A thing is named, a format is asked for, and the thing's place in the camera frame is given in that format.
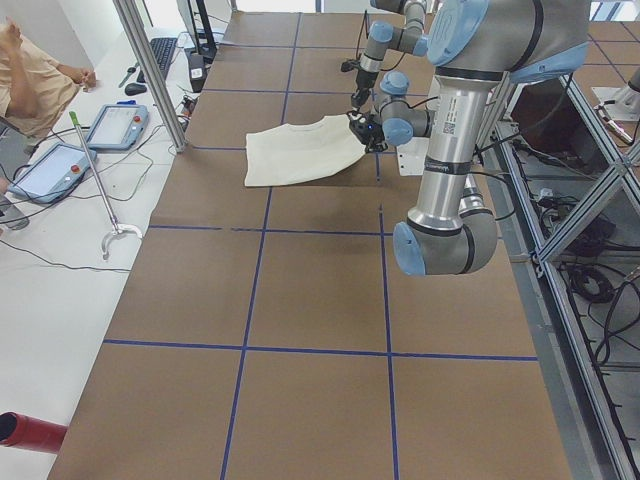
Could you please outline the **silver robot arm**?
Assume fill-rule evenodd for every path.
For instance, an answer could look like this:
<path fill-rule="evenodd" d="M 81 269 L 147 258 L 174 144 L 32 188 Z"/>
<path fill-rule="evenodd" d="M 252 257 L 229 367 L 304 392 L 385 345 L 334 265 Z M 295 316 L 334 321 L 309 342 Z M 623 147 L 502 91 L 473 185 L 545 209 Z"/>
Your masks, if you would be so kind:
<path fill-rule="evenodd" d="M 349 126 L 369 151 L 428 139 L 416 205 L 393 232 L 396 261 L 408 275 L 472 273 L 492 258 L 495 217 L 471 175 L 490 91 L 549 80 L 577 70 L 588 50 L 586 1 L 446 1 L 433 20 L 424 1 L 381 1 L 402 27 L 373 23 L 360 56 Z M 408 78 L 383 72 L 395 50 L 426 58 L 435 69 L 439 105 L 412 108 Z"/>
<path fill-rule="evenodd" d="M 421 0 L 370 1 L 374 8 L 403 15 L 405 23 L 402 27 L 395 27 L 385 21 L 373 22 L 363 52 L 341 65 L 343 72 L 357 71 L 356 91 L 351 96 L 354 110 L 359 110 L 367 102 L 383 70 L 383 61 L 389 49 L 417 57 L 427 54 L 429 40 L 425 33 L 425 21 L 432 4 L 432 1 Z"/>

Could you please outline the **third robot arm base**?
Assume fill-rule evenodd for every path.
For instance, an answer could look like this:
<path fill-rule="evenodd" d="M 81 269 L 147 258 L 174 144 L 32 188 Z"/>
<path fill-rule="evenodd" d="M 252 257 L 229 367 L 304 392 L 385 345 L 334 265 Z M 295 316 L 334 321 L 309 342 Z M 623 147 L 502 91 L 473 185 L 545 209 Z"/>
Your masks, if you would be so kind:
<path fill-rule="evenodd" d="M 631 122 L 639 119 L 639 70 L 623 87 L 592 87 L 597 107 L 609 120 Z"/>

